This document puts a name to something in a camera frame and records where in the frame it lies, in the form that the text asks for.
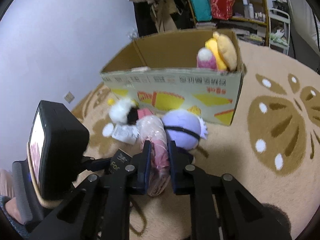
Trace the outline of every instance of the teal bag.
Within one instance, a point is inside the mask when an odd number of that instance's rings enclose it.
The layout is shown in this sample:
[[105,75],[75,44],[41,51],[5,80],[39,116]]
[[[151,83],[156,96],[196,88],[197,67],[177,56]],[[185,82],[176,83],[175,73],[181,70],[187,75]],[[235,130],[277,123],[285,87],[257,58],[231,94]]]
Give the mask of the teal bag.
[[209,0],[190,0],[198,22],[210,22],[212,20]]

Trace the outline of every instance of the purple plush toy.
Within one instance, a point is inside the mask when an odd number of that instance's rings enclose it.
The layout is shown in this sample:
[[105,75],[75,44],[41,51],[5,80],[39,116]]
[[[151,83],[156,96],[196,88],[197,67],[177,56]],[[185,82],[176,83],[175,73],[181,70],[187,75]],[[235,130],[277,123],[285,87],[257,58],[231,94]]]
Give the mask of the purple plush toy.
[[197,147],[200,138],[206,139],[207,127],[197,115],[187,110],[178,109],[162,117],[167,142],[175,141],[177,147],[187,151]]
[[207,48],[201,48],[197,56],[197,68],[210,68],[217,70],[216,57],[211,50]]

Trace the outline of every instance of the yellow plush toy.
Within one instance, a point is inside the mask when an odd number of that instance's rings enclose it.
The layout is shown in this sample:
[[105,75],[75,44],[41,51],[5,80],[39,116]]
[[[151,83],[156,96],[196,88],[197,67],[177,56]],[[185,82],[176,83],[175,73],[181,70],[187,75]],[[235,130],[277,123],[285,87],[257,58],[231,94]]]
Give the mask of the yellow plush toy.
[[213,33],[213,37],[205,43],[205,47],[210,49],[216,57],[219,70],[236,70],[237,53],[235,46],[233,46],[228,36],[215,32]]
[[211,38],[205,43],[205,47],[212,51],[213,55],[217,61],[218,70],[227,71],[227,65],[223,62],[222,58],[219,55],[218,43],[216,38]]

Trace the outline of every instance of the cardboard box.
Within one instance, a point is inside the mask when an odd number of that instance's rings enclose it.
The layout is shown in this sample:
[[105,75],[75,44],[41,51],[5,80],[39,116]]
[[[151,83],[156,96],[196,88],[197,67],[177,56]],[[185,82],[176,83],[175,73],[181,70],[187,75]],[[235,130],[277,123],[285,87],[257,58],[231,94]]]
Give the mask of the cardboard box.
[[[208,30],[166,32],[132,41],[101,71],[112,92],[140,107],[165,113],[183,108],[207,122],[230,125],[241,90],[243,63],[236,35],[218,30],[233,42],[236,72],[196,69],[198,50],[212,37]],[[147,66],[150,69],[132,69]]]

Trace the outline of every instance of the white wall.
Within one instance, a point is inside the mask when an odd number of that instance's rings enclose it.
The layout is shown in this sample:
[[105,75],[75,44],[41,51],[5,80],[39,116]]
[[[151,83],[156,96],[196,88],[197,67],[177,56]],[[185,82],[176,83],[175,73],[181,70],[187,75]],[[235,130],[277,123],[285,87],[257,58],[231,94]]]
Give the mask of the white wall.
[[127,0],[13,1],[0,22],[0,168],[26,158],[39,101],[72,109],[101,82],[99,70],[134,27]]

